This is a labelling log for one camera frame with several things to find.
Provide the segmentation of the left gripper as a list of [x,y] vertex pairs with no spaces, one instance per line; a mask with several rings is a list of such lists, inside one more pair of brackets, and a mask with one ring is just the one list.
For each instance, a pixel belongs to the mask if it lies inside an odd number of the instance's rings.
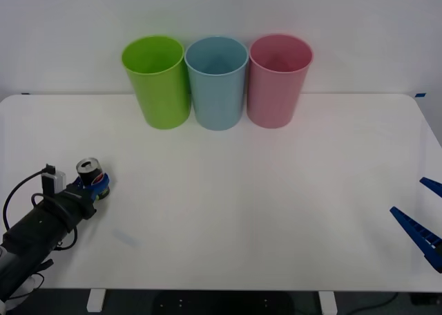
[[84,188],[80,177],[59,193],[54,186],[46,187],[46,214],[62,227],[76,227],[82,220],[91,218],[96,209],[94,201],[110,194],[109,176],[102,174],[99,182]]

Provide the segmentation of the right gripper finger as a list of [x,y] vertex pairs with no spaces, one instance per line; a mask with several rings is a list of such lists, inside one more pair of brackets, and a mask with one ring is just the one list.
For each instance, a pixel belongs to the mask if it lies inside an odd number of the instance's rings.
[[441,273],[441,238],[396,207],[392,207],[390,213],[421,250],[424,258]]
[[433,191],[435,194],[437,194],[439,197],[442,197],[442,184],[439,182],[436,182],[434,180],[431,180],[429,178],[421,178],[419,182],[427,187],[429,190]]

